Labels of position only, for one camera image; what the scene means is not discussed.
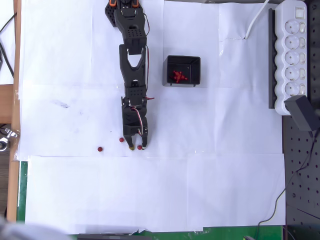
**black box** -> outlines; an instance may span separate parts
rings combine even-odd
[[[198,56],[169,55],[163,63],[163,86],[195,87],[200,84],[201,59]]]

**black robotic arm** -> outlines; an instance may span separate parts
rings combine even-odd
[[[121,98],[123,136],[131,150],[135,149],[132,136],[142,137],[142,149],[148,143],[146,51],[147,35],[145,16],[139,0],[110,0],[105,14],[114,27],[122,33],[119,46],[120,69],[124,80],[125,97]],[[132,67],[129,55],[141,55],[136,67]]]

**socket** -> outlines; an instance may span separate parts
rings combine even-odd
[[[285,101],[296,95],[308,94],[307,73],[307,6],[300,0],[285,0],[275,8],[274,108],[280,115],[290,115]]]

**wooden edge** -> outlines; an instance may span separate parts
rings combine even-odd
[[[17,12],[15,28],[15,60],[13,77],[13,102],[11,129],[20,133],[20,101],[19,101],[19,66],[21,37],[21,0],[14,1],[14,12]],[[17,161],[19,139],[11,140],[8,180],[7,220],[16,222],[18,206],[19,161]]]
[[[11,124],[13,85],[0,85],[0,123]]]

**white cable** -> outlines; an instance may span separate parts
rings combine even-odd
[[[289,232],[288,229],[286,229],[284,226],[282,226],[282,227],[283,227],[284,230],[287,231],[288,234],[290,234],[290,236],[292,237],[293,240],[296,240],[296,239],[294,238],[294,236],[291,234],[291,232]]]
[[[136,109],[136,107],[134,107],[134,106],[133,106],[131,109],[135,110],[136,114],[137,114],[138,117],[139,117],[139,121],[140,121],[140,125],[141,125],[141,131],[140,131],[140,129],[138,129],[138,133],[139,133],[139,135],[141,136],[142,133],[144,132],[144,126],[143,126],[143,124],[142,124],[142,119],[141,119],[140,113],[139,113],[139,111]]]
[[[267,5],[268,2],[269,2],[269,0],[265,0],[264,4],[262,5],[262,7],[258,11],[258,13],[255,15],[254,19],[252,20],[252,22],[249,25],[248,31],[246,31],[246,35],[245,35],[244,39],[248,39],[253,24],[255,23],[257,17],[262,12],[262,10],[265,8],[265,6]]]

